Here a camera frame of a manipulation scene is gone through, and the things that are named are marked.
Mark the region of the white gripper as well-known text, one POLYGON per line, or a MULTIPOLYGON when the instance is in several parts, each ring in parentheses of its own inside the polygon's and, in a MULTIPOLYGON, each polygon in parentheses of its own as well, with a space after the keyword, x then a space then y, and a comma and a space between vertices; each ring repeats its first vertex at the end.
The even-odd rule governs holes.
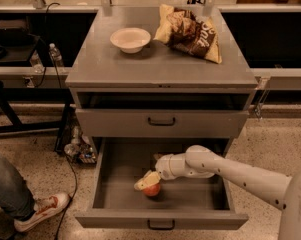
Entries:
POLYGON ((186 154, 156 154, 155 155, 156 171, 149 170, 141 179, 135 184, 136 190, 143 190, 150 186, 156 185, 163 180, 174 180, 180 177, 185 178, 210 178, 213 176, 211 172, 198 172, 191 168, 186 162, 186 154))

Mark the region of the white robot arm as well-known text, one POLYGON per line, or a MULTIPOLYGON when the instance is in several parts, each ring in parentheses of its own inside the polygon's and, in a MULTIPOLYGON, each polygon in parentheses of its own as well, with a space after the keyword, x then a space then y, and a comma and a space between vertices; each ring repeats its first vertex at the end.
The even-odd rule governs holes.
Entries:
POLYGON ((293 176, 254 167, 193 145, 180 154, 159 155, 134 188, 144 191, 162 180, 218 175, 281 211, 278 240, 301 240, 301 171, 293 176))

